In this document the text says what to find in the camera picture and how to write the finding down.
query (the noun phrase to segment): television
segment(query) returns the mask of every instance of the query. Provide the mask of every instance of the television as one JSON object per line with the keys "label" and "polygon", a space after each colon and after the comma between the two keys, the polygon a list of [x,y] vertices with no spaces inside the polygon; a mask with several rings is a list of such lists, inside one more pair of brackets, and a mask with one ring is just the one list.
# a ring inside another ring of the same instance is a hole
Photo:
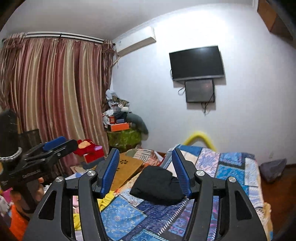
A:
{"label": "television", "polygon": [[170,53],[174,81],[224,77],[218,46],[186,49]]}

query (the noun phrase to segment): gray bag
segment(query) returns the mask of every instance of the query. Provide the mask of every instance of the gray bag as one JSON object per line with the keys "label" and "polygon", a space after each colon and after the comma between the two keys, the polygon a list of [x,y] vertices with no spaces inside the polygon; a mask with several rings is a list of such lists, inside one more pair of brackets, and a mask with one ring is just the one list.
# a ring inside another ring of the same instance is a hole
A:
{"label": "gray bag", "polygon": [[287,159],[275,160],[262,163],[259,166],[261,176],[268,183],[273,182],[277,177],[281,176],[285,166],[287,164]]}

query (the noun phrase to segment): ceiling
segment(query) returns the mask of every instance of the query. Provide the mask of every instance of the ceiling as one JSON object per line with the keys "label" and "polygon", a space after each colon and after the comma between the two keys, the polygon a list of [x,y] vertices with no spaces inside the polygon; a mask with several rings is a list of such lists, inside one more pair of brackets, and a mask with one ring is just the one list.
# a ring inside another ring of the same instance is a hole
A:
{"label": "ceiling", "polygon": [[26,0],[7,21],[6,34],[58,31],[113,40],[152,18],[208,3],[253,0]]}

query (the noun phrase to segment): blue gripper pad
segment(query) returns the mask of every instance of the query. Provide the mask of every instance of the blue gripper pad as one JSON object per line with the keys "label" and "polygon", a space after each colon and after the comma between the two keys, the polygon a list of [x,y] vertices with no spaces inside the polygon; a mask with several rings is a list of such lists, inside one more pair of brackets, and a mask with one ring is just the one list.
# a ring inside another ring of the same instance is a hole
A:
{"label": "blue gripper pad", "polygon": [[111,152],[109,153],[108,157],[105,160],[102,170],[98,174],[98,178],[102,179],[101,191],[100,191],[101,197],[104,197],[110,191],[118,163],[119,163],[119,150],[116,148],[112,148]]}
{"label": "blue gripper pad", "polygon": [[[183,194],[186,195],[188,199],[192,199],[193,197],[192,197],[192,190],[190,188],[190,179],[193,178],[193,183],[194,183],[194,172],[196,171],[194,164],[190,161],[186,161],[182,155],[182,152],[178,148],[175,148],[173,150],[172,162],[173,162]],[[190,173],[193,174],[193,176],[191,175],[192,177],[190,177],[186,172],[186,169],[188,168],[185,168],[185,166],[188,166],[188,165],[189,165],[189,168],[191,169]]]}
{"label": "blue gripper pad", "polygon": [[50,151],[50,150],[56,148],[57,146],[65,143],[66,141],[67,141],[67,139],[65,137],[58,137],[52,141],[45,143],[43,146],[43,151]]}

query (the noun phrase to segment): bracelet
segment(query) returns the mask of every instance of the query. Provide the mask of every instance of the bracelet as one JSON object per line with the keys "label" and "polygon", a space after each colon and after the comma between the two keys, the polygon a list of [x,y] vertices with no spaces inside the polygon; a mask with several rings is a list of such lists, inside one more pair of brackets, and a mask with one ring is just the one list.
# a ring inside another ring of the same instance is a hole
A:
{"label": "bracelet", "polygon": [[20,154],[22,153],[22,148],[19,147],[18,151],[16,153],[14,153],[11,156],[7,156],[7,157],[0,157],[0,162],[7,162],[7,161],[13,161],[16,158],[18,158],[20,156]]}

